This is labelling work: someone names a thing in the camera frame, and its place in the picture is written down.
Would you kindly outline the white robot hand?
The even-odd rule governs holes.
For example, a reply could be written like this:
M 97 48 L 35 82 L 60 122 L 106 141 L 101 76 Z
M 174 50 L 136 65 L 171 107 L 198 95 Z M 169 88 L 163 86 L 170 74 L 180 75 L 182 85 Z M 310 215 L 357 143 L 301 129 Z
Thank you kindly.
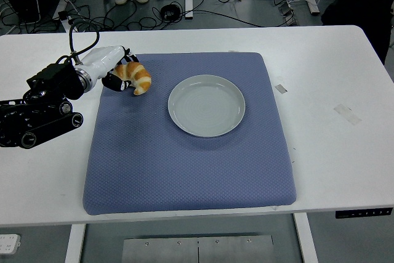
M 84 88 L 91 91 L 97 80 L 106 77 L 122 59 L 138 62 L 138 58 L 130 49 L 123 46 L 98 47 L 92 49 L 74 68 Z

